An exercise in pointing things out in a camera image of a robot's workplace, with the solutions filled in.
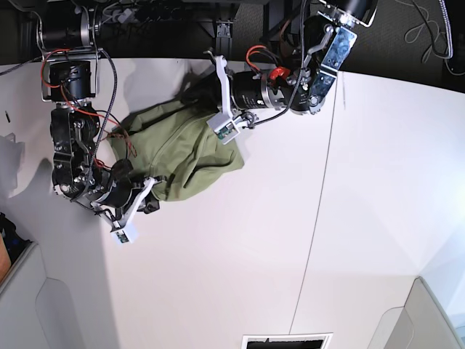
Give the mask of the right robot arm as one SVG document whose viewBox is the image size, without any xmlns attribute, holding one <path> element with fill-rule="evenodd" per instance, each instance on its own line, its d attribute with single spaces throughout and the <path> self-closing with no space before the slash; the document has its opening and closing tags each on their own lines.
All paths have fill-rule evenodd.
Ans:
<svg viewBox="0 0 465 349">
<path fill-rule="evenodd" d="M 86 1 L 56 1 L 39 15 L 36 39 L 42 53 L 42 98 L 54 103 L 50 135 L 54 146 L 55 193 L 104 218 L 122 243 L 133 241 L 137 212 L 151 213 L 161 179 L 137 175 L 129 135 L 110 109 L 99 113 L 101 58 L 97 45 L 102 13 Z"/>
</svg>

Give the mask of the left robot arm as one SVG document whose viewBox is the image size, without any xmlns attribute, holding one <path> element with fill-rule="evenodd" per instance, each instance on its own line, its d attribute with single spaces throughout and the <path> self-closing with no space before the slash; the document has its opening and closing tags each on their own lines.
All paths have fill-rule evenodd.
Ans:
<svg viewBox="0 0 465 349">
<path fill-rule="evenodd" d="M 261 108 L 279 115 L 318 113 L 355 44 L 353 28 L 369 27 L 377 10 L 376 1 L 321 4 L 322 9 L 311 13 L 310 2 L 303 1 L 261 44 L 250 47 L 247 71 L 234 72 L 223 56 L 210 55 L 214 71 L 188 88 L 182 102 L 210 105 L 225 115 L 212 128 L 220 137 L 262 124 L 253 114 Z"/>
</svg>

